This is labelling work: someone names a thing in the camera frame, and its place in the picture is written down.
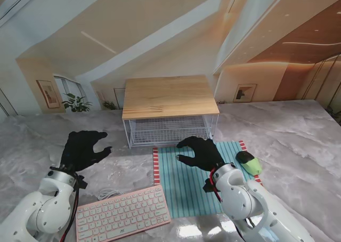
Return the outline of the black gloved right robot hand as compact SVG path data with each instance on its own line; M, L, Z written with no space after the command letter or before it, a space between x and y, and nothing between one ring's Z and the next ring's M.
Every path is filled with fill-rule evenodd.
M189 147L194 151L194 157L177 155L178 161L201 170L210 172L225 165L221 154L212 139L204 140L195 136L188 137L176 145L177 148Z

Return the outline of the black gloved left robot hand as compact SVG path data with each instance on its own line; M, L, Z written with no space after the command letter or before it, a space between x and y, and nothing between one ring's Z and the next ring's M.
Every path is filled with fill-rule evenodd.
M59 167L70 172L80 172L99 163L111 154L112 147L106 147L100 152L94 152L93 147L107 135L106 132L98 131L73 131L69 133Z

